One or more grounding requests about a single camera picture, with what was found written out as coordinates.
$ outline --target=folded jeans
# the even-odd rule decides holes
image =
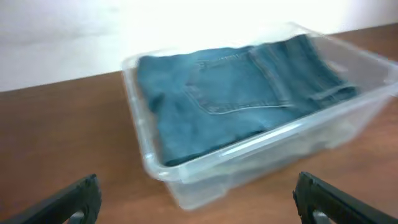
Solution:
[[[306,35],[239,49],[140,58],[137,81],[176,166],[358,94]]]

